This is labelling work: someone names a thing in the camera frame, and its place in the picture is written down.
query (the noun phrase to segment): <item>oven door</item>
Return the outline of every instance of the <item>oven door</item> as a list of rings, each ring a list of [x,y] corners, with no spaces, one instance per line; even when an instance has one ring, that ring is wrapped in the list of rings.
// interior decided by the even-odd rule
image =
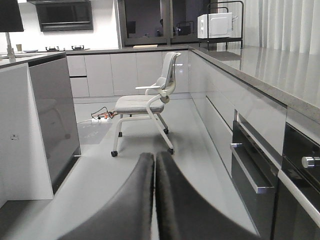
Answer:
[[[320,192],[285,158],[280,179],[274,240],[320,240]]]
[[[233,122],[231,176],[238,193],[264,240],[271,239],[277,168],[237,122]]]

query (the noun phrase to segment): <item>chair seat cushion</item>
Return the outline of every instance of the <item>chair seat cushion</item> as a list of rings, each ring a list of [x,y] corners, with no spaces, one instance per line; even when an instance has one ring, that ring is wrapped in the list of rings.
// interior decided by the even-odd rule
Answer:
[[[154,95],[129,95],[122,96],[115,104],[114,110],[118,114],[144,114],[147,113],[147,102]],[[159,99],[154,101],[151,106],[151,112],[161,113],[164,110],[165,104]]]

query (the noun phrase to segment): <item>kitchen island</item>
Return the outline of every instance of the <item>kitchen island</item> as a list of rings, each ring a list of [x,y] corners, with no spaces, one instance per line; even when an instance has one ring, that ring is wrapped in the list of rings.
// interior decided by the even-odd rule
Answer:
[[[52,199],[80,154],[66,54],[0,59],[0,206]]]

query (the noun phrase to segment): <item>microwave oven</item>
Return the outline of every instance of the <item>microwave oven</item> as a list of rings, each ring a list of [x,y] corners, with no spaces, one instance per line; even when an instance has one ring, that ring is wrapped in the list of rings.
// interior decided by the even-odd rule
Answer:
[[[91,2],[88,0],[28,2],[35,4],[41,32],[94,29]]]
[[[198,16],[198,38],[229,38],[232,33],[232,12],[211,13]]]

